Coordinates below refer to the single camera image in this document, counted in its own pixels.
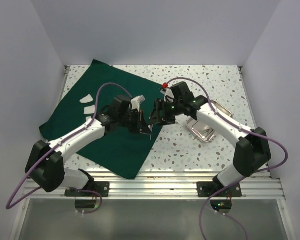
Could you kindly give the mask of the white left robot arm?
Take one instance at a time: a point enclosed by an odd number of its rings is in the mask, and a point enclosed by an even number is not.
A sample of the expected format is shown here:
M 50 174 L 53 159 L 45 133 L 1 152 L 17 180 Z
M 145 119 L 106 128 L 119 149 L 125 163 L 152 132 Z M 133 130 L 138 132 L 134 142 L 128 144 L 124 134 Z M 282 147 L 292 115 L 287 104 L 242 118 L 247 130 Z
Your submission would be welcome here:
M 141 104 L 142 95 L 130 98 L 118 95 L 106 112 L 98 113 L 92 119 L 48 143 L 36 142 L 30 153 L 25 172 L 45 192 L 58 188 L 69 188 L 82 196 L 89 196 L 96 191 L 92 176 L 82 169 L 65 169 L 65 162 L 75 153 L 99 140 L 118 128 L 126 128 L 132 134 L 150 135 Z

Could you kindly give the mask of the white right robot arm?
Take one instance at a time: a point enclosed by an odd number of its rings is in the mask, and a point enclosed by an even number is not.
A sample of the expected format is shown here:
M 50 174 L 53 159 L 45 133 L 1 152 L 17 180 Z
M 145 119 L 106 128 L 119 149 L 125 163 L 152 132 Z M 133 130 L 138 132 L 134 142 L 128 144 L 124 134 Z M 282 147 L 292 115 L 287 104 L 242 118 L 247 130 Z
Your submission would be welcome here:
M 150 125 L 173 125 L 177 116 L 185 115 L 208 125 L 234 147 L 232 164 L 208 186 L 217 196 L 225 196 L 231 184 L 250 177 L 272 158 L 265 130 L 249 128 L 220 112 L 208 96 L 194 96 L 186 82 L 164 83 L 161 91 L 164 98 L 154 101 Z

